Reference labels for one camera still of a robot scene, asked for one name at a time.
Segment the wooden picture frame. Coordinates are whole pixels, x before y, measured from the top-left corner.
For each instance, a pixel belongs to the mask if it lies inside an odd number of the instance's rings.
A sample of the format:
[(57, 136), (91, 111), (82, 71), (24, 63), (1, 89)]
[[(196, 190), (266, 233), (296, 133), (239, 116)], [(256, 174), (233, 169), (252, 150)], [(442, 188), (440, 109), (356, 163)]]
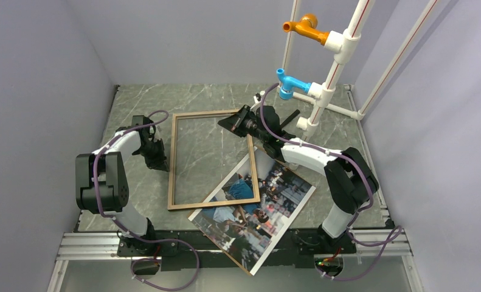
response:
[(251, 137), (226, 137), (216, 122), (237, 110), (222, 109), (176, 113), (172, 117), (170, 172), (167, 209), (169, 211), (221, 207), (232, 202), (220, 199), (209, 203), (230, 175), (243, 165), (248, 174), (256, 172), (254, 143)]

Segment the printed photo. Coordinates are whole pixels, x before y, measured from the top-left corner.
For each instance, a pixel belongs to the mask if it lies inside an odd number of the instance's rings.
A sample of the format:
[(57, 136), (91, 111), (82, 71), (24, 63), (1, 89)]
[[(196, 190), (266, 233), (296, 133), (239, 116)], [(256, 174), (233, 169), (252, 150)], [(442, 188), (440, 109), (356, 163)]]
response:
[(188, 219), (232, 261), (255, 275), (304, 208), (315, 186), (255, 148), (256, 173), (238, 163), (209, 203), (232, 202), (193, 211)]

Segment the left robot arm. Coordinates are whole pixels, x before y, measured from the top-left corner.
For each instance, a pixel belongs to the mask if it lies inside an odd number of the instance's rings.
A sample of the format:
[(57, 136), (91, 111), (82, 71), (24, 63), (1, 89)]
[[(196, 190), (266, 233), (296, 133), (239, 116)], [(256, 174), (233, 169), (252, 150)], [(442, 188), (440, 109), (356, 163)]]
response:
[(133, 116), (131, 125), (120, 127), (104, 146), (75, 159), (77, 206), (112, 221), (123, 243), (143, 256), (155, 252), (157, 238), (150, 219), (129, 200), (124, 162), (140, 155), (148, 169), (169, 171), (156, 126), (150, 116)]

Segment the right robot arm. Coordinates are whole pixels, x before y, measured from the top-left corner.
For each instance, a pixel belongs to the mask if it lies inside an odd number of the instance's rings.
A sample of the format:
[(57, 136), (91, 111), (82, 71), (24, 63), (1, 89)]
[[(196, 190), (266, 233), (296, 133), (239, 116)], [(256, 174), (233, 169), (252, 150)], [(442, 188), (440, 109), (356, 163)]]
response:
[(317, 229), (324, 252), (350, 244), (348, 228), (358, 213), (370, 208), (379, 183), (361, 152), (353, 147), (331, 150), (307, 143), (285, 131), (271, 106), (252, 111), (245, 105), (218, 125), (238, 137), (251, 136), (273, 159), (306, 167), (327, 179), (333, 206)]

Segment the blue plastic faucet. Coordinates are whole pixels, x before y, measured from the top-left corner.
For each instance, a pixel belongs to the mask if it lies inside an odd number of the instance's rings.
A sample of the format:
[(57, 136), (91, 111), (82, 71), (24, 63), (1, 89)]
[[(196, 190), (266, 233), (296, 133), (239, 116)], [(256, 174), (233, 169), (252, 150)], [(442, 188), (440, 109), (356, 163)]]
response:
[(280, 82), (279, 97), (282, 100), (291, 99), (295, 88), (298, 88), (305, 93), (308, 93), (310, 90), (311, 83), (306, 83), (292, 76), (286, 75), (283, 68), (278, 68), (276, 70), (276, 76)]

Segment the orange plastic faucet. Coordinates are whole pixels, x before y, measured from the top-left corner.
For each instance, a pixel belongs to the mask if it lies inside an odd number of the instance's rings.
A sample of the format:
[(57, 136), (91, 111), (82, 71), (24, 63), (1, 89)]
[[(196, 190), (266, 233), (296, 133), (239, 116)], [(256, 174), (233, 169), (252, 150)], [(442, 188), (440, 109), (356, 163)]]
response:
[(303, 15), (299, 21), (287, 21), (282, 25), (282, 29), (286, 33), (295, 32), (303, 37), (317, 41), (321, 45), (325, 45), (329, 32), (317, 30), (318, 20), (312, 13)]

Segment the white pvc pipe stand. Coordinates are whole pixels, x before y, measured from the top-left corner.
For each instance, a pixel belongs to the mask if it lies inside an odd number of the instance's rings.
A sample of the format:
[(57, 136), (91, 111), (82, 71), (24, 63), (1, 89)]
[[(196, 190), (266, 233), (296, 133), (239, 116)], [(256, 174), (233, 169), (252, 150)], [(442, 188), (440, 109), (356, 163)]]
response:
[(300, 117), (297, 119), (297, 128), (303, 131), (302, 140), (309, 141), (320, 122), (321, 115), (325, 110), (334, 111), (339, 114), (343, 114), (354, 120), (362, 120), (365, 116), (365, 112), (369, 109), (372, 103), (372, 98), (376, 96), (381, 86), (384, 84), (386, 78), (389, 76), (393, 68), (398, 64), (403, 53), (405, 53), (407, 47), (412, 43), (419, 29), (424, 24), (425, 20), (431, 14), (433, 8), (437, 4), (437, 1), (429, 1), (422, 11), (417, 22), (411, 28), (411, 31), (407, 35), (406, 39), (399, 48), (398, 53), (394, 56), (391, 64), (388, 65), (377, 84), (377, 87), (371, 92), (370, 97), (364, 103), (362, 109), (358, 111), (348, 110), (336, 105), (331, 104), (331, 99), (336, 90), (336, 85), (341, 76), (345, 65), (351, 60), (358, 44), (361, 39), (362, 29), (369, 17), (370, 12), (375, 4), (375, 1), (359, 1), (353, 16), (349, 22), (347, 28), (342, 32), (330, 31), (327, 38), (327, 42), (323, 48), (334, 53), (333, 62), (325, 81), (321, 84), (312, 82), (308, 93), (295, 88), (293, 98), (297, 98), (306, 101), (313, 105), (313, 110), (309, 117)]

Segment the black handled hammer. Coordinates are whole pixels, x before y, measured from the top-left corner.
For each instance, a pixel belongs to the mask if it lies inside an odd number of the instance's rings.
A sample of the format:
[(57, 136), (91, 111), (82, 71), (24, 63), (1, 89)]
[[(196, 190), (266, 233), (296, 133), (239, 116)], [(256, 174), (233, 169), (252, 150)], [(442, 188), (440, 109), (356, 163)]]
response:
[(299, 116), (300, 110), (294, 110), (283, 122), (281, 122), (280, 127), (284, 128), (289, 125), (297, 116)]

